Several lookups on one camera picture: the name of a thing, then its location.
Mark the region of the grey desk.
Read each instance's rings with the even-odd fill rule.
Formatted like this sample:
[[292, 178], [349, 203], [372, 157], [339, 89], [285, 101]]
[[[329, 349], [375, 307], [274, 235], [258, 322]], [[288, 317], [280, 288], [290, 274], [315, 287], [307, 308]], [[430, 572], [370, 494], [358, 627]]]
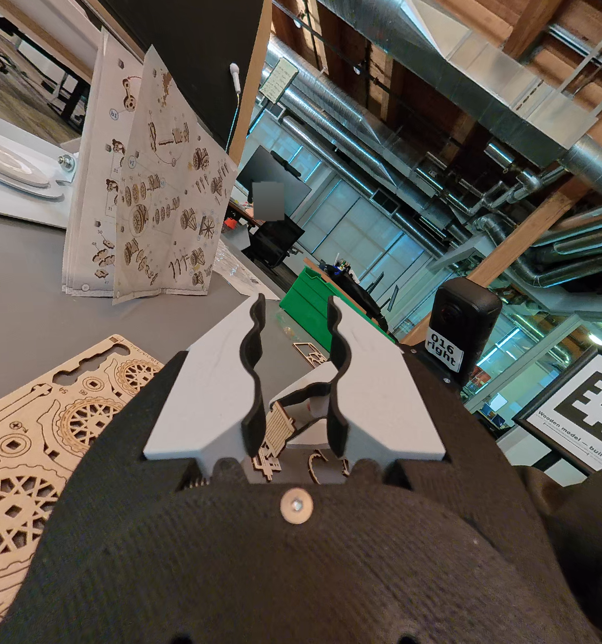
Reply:
[[[0, 216], [0, 398], [112, 335], [166, 365], [246, 299], [216, 273], [207, 296], [161, 294], [116, 305], [71, 297], [61, 288], [64, 240], [63, 230]], [[266, 302], [255, 367], [265, 403], [320, 371], [293, 346], [320, 345], [279, 303]]]

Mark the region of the wooden sheet with wheels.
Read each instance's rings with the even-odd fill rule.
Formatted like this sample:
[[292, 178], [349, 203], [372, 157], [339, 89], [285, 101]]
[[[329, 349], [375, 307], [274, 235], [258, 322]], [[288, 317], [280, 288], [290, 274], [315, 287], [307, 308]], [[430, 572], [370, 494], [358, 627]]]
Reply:
[[114, 334], [0, 398], [0, 622], [72, 472], [162, 367]]

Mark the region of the instruction booklet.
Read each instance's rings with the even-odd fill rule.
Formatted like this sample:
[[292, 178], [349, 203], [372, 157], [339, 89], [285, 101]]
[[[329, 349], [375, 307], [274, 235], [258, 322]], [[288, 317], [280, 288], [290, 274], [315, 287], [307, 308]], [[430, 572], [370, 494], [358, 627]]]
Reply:
[[143, 64], [102, 28], [64, 242], [62, 291], [71, 296], [112, 297], [121, 164], [142, 71]]

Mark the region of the hanging paper note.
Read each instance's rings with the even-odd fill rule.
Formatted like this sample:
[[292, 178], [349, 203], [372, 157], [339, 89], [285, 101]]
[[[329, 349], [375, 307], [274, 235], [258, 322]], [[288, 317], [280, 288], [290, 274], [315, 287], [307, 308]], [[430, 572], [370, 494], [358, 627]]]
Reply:
[[280, 58], [269, 72], [269, 75], [267, 75], [267, 78], [262, 82], [260, 92], [265, 99], [276, 104], [281, 100], [282, 95], [298, 75], [298, 72], [298, 68], [289, 60], [284, 57]]

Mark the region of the black office chair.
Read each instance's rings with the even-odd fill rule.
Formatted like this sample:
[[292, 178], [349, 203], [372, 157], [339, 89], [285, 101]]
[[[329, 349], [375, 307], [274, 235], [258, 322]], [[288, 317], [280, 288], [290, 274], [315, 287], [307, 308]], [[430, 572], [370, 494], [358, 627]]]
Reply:
[[303, 234], [304, 230], [287, 216], [279, 221], [265, 221], [249, 235], [248, 256], [274, 269], [289, 256], [290, 249]]

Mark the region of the curved wooden piece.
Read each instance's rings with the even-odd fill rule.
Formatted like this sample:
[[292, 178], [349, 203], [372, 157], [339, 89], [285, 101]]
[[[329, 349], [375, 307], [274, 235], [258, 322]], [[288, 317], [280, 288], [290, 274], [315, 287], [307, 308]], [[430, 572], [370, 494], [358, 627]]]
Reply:
[[339, 484], [351, 473], [347, 459], [336, 457], [332, 451], [319, 448], [314, 449], [309, 455], [307, 470], [316, 485]]

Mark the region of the white round fixture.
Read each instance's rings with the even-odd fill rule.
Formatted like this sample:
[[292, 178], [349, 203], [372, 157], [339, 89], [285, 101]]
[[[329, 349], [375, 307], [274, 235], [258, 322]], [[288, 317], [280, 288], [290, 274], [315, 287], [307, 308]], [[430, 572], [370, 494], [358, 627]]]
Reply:
[[77, 171], [68, 153], [48, 156], [0, 135], [0, 187], [47, 201], [62, 201]]

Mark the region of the wooden model assembly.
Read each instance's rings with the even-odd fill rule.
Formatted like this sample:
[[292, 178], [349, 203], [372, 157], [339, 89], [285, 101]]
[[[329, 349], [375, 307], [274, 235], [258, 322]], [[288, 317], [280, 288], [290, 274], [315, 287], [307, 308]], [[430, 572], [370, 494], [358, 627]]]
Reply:
[[284, 450], [287, 440], [294, 434], [294, 420], [288, 415], [279, 402], [275, 402], [266, 415], [265, 437], [252, 458], [256, 471], [260, 471], [267, 482], [272, 482], [275, 473], [281, 471], [279, 455]]

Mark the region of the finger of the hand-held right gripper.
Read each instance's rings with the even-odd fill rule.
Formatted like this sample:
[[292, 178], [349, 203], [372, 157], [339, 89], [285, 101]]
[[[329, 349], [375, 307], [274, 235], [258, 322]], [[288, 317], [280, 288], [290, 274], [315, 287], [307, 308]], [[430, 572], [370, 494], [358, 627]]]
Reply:
[[320, 390], [321, 388], [325, 390], [326, 387], [329, 389], [330, 382], [335, 378], [337, 373], [338, 369], [332, 362], [324, 362], [276, 394], [270, 400], [269, 406], [273, 407], [276, 401], [289, 395], [294, 396], [298, 391], [303, 391], [307, 387], [319, 387]]
[[315, 422], [308, 425], [302, 431], [293, 434], [286, 441], [286, 448], [289, 449], [326, 449], [329, 448], [327, 438], [327, 419], [325, 417], [315, 419]]

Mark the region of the metal ventilation duct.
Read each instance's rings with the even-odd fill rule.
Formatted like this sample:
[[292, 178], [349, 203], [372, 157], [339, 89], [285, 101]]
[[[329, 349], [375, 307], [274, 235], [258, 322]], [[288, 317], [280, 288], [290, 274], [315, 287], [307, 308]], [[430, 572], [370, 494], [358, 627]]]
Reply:
[[[592, 117], [431, 1], [319, 1], [539, 168], [553, 162], [602, 195]], [[602, 209], [560, 242], [601, 237]]]

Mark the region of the black bag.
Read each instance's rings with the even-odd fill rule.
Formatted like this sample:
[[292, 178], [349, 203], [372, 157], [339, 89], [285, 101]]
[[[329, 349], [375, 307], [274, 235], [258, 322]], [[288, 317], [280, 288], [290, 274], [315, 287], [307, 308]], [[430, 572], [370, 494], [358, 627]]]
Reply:
[[388, 332], [388, 324], [384, 318], [380, 307], [372, 296], [358, 283], [349, 272], [340, 272], [333, 276], [335, 283], [344, 290], [346, 294], [353, 298], [365, 310], [365, 314], [370, 319], [377, 322], [384, 332]]

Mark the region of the black panel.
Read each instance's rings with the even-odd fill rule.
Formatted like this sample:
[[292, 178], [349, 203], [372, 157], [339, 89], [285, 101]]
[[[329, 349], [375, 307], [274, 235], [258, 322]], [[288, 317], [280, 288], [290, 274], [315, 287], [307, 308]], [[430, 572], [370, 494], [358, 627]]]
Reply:
[[176, 85], [225, 147], [236, 109], [230, 64], [240, 69], [241, 108], [229, 156], [242, 156], [261, 82], [271, 1], [87, 1], [142, 56], [154, 46]]

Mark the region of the unfolded instruction sheet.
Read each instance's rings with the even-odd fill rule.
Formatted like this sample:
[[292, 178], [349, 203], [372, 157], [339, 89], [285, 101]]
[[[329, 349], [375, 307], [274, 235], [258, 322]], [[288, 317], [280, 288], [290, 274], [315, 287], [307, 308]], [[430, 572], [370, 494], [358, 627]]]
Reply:
[[122, 162], [114, 304], [208, 293], [237, 174], [151, 46]]

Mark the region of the small wooden frame sheet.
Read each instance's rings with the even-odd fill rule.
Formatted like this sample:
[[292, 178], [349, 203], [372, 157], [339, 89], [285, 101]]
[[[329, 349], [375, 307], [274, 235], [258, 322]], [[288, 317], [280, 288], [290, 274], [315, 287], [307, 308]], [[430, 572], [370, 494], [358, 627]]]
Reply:
[[312, 368], [317, 368], [329, 360], [312, 342], [294, 342], [293, 348]]

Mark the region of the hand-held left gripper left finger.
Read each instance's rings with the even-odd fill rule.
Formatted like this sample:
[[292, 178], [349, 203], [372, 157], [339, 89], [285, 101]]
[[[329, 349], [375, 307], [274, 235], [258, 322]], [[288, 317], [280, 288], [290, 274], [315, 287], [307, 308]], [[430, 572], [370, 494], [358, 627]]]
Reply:
[[264, 326], [265, 296], [257, 294], [189, 347], [144, 447], [148, 460], [195, 459], [211, 477], [222, 458], [257, 455], [266, 429], [255, 372]]

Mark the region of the wooden ceiling beam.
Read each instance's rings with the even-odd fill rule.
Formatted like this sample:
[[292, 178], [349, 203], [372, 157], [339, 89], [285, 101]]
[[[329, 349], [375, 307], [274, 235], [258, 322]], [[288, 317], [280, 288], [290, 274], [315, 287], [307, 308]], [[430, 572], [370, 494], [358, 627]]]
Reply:
[[563, 183], [471, 271], [467, 279], [488, 287], [589, 191], [590, 187], [577, 177]]

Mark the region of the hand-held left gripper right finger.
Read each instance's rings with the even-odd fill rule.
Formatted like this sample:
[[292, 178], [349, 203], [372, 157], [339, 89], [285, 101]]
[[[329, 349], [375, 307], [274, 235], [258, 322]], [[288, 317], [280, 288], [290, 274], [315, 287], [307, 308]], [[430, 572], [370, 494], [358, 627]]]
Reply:
[[442, 440], [419, 394], [404, 354], [362, 315], [334, 296], [327, 302], [332, 336], [327, 438], [338, 457], [441, 461]]

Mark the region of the white board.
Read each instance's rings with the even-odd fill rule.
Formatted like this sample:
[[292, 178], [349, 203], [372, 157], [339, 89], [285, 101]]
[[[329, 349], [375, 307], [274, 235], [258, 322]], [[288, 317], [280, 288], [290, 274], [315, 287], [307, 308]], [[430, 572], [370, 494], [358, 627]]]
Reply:
[[[61, 147], [28, 133], [1, 118], [0, 135], [21, 146], [31, 148], [48, 156], [59, 156], [63, 153], [68, 153]], [[0, 214], [65, 229], [69, 221], [73, 187], [74, 181], [71, 186], [65, 189], [65, 196], [62, 201], [40, 200], [0, 187]]]

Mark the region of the green plastic bin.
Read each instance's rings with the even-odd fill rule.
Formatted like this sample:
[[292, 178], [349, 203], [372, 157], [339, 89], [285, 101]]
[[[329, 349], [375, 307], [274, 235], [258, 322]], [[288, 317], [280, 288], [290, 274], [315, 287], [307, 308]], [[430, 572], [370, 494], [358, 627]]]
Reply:
[[326, 350], [330, 350], [332, 335], [327, 324], [327, 304], [331, 296], [344, 300], [365, 321], [368, 321], [391, 342], [397, 344], [397, 341], [393, 337], [384, 332], [377, 323], [365, 315], [361, 307], [351, 301], [336, 285], [326, 281], [323, 278], [323, 273], [317, 272], [310, 267], [305, 267], [301, 271], [287, 294], [281, 300], [280, 306], [320, 346]]

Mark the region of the black monitor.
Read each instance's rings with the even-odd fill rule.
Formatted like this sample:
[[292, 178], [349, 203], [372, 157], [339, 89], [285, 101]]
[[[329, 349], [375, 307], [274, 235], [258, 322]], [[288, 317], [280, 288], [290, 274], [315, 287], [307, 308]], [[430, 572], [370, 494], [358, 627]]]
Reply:
[[255, 204], [253, 185], [279, 183], [282, 185], [283, 208], [286, 216], [292, 216], [298, 206], [311, 192], [301, 180], [300, 172], [289, 162], [263, 146], [258, 146], [239, 172], [237, 182], [248, 191], [250, 203]]

